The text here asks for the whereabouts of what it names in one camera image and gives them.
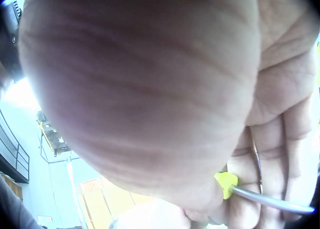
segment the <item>cable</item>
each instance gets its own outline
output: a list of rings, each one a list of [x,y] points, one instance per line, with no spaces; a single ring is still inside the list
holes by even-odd
[[[51,188],[52,188],[52,194],[53,194],[54,204],[55,204],[55,206],[56,206],[57,213],[58,213],[58,215],[59,215],[59,218],[60,218],[61,224],[62,224],[62,226],[63,226],[63,229],[65,229],[64,224],[63,224],[62,219],[61,219],[61,216],[60,216],[60,212],[59,212],[59,210],[58,210],[56,198],[55,198],[55,191],[54,191],[54,186],[53,186],[53,184],[52,184],[51,169],[50,169],[50,164],[49,164],[49,163],[48,163],[48,166],[49,166],[50,182],[51,182]]]
[[[40,140],[39,134],[38,134],[38,130],[37,130],[37,136],[38,136],[38,139],[39,139],[39,141],[40,141],[40,154],[42,155],[42,153],[41,153],[41,151],[42,151],[42,149],[43,149],[43,146],[42,146],[42,136],[41,136],[41,140]],[[53,186],[53,184],[52,184],[52,176],[51,176],[50,163],[48,162],[48,157],[47,157],[47,154],[46,154],[45,150],[43,150],[43,152],[44,152],[44,155],[45,155],[45,157],[46,157],[46,159],[47,159],[46,162],[48,163],[48,167],[49,167],[49,176],[50,176],[50,182],[51,182],[51,188],[52,188],[52,194],[53,194],[54,204],[55,204],[55,206],[56,206],[57,213],[58,213],[58,216],[59,216],[59,218],[60,218],[60,221],[61,221],[61,224],[62,224],[62,226],[63,226],[63,229],[65,229],[65,226],[64,226],[63,221],[62,221],[62,219],[61,219],[60,212],[59,212],[59,210],[58,210],[56,198],[55,198],[55,190],[54,190],[54,186]]]

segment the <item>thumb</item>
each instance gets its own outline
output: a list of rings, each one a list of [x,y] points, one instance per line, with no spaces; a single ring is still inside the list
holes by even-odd
[[[192,221],[199,222],[194,228],[201,227],[202,224],[225,224],[227,222],[227,201],[223,199],[223,190],[220,184],[212,178],[209,187],[202,187],[202,192],[193,194],[197,205],[192,209],[186,209],[186,216]]]

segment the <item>yellow screwdriver handle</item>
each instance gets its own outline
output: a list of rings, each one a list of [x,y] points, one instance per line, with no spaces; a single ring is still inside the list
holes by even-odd
[[[231,185],[238,185],[238,177],[228,172],[218,172],[215,174],[214,178],[223,188],[223,199],[228,199],[232,194],[229,187]]]

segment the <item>metal railing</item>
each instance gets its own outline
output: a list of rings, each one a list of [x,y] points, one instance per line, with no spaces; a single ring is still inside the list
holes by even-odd
[[[2,111],[0,110],[0,114],[2,116],[2,119],[3,121],[5,122],[6,126],[7,126],[7,129],[9,129],[9,131],[11,132],[11,136],[14,138],[15,140],[15,143],[17,145],[14,144],[14,142],[12,141],[12,138],[10,138],[7,134],[7,132],[4,130],[3,126],[0,124],[0,130],[3,132],[3,134],[7,137],[7,140],[9,141],[9,144],[11,144],[11,148],[13,148],[13,150],[11,150],[9,147],[8,147],[8,143],[5,143],[4,142],[4,139],[0,137],[0,141],[2,142],[2,144],[5,146],[5,148],[10,152],[10,154],[14,157],[15,159],[15,169],[21,173],[19,170],[18,170],[18,163],[28,172],[28,180],[29,180],[29,177],[30,177],[30,156],[27,154],[27,152],[23,149],[23,147],[21,146],[20,142],[17,140],[17,138],[15,137],[14,133],[12,132],[11,128],[9,127],[5,117],[3,116],[3,113]],[[23,161],[19,158],[22,158],[23,161],[25,161],[25,163],[27,164],[27,166],[23,165]]]

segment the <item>railing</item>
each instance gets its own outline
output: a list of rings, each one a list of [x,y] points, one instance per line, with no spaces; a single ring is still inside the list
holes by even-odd
[[[22,176],[26,177],[25,173],[22,173],[19,171],[19,167],[20,166],[23,167],[27,171],[27,180],[29,181],[30,157],[27,154],[27,152],[23,149],[23,147],[21,146],[21,144],[19,143],[15,135],[13,134],[1,110],[0,110],[0,114],[2,117],[1,119],[5,122],[7,127],[5,130],[4,125],[0,124],[0,134],[1,134],[0,141],[13,157],[13,158],[8,158],[9,154],[7,154],[7,156],[4,156],[4,158],[10,163],[11,166],[13,166],[17,170],[17,172],[19,172]]]

